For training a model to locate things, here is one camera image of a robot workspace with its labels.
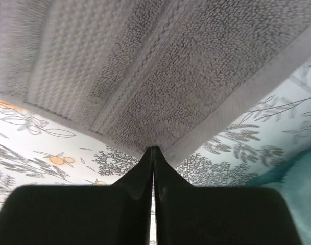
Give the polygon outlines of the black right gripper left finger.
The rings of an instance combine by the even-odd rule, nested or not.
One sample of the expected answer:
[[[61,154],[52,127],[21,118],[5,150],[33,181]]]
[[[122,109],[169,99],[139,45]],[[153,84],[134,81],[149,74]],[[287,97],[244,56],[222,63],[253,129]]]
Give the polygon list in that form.
[[[111,185],[26,185],[0,211],[0,244],[148,244],[154,150]]]

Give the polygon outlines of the grey terry towel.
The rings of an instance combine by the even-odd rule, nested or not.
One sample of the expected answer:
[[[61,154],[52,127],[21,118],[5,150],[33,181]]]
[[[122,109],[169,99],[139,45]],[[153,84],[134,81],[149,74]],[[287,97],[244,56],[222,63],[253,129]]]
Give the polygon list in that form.
[[[187,158],[311,56],[311,1],[0,1],[0,99]]]

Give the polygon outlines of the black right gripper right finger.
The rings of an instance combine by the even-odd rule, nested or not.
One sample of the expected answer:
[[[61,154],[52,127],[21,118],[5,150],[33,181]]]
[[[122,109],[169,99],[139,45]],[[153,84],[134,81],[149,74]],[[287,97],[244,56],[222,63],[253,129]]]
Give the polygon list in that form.
[[[195,187],[153,148],[158,244],[301,244],[282,195],[265,187]]]

